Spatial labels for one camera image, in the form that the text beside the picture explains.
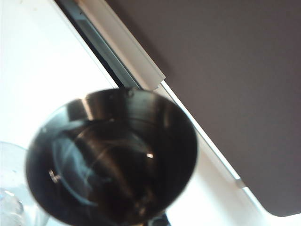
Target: black pot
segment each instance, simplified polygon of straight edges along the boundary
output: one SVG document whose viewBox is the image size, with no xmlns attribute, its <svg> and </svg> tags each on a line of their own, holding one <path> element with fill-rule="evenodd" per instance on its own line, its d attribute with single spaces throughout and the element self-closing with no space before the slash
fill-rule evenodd
<svg viewBox="0 0 301 226">
<path fill-rule="evenodd" d="M 197 159 L 195 130 L 153 92 L 110 89 L 51 115 L 26 161 L 38 203 L 75 226 L 127 226 L 164 212 Z"/>
</svg>

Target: metal pot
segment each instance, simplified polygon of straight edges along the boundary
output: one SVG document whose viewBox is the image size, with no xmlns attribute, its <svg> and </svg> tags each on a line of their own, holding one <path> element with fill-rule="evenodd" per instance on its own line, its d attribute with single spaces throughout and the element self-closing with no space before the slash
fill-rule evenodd
<svg viewBox="0 0 301 226">
<path fill-rule="evenodd" d="M 53 113 L 26 160 L 39 204 L 75 226 L 136 225 L 164 212 L 197 159 L 195 130 L 153 92 L 110 89 Z"/>
</svg>

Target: white surface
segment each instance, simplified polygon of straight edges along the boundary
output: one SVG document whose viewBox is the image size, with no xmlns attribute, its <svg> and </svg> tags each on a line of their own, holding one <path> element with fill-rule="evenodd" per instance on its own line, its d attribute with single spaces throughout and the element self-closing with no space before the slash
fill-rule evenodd
<svg viewBox="0 0 301 226">
<path fill-rule="evenodd" d="M 53 1 L 1 0 L 0 141 L 27 148 L 55 109 L 113 87 Z"/>
</svg>

